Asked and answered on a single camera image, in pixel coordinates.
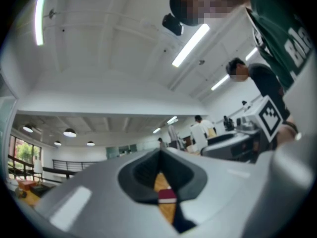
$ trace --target green tree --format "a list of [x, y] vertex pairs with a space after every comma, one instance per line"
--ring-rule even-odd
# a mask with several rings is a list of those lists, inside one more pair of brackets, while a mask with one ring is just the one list
[[17, 151], [17, 158], [28, 162], [28, 163], [33, 163], [32, 162], [32, 145], [29, 145], [26, 142], [23, 142], [20, 145], [16, 146], [16, 151]]

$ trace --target black pendant light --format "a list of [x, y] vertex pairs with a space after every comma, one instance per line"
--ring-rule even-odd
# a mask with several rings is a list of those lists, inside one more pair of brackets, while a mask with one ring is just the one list
[[25, 126], [23, 126], [23, 129], [29, 133], [32, 133], [32, 126], [30, 124], [26, 124]]
[[66, 131], [64, 131], [63, 133], [66, 137], [76, 137], [76, 132], [73, 129], [67, 129]]
[[88, 145], [88, 146], [94, 146], [95, 143], [94, 143], [93, 141], [89, 141], [89, 142], [87, 143], [87, 145]]

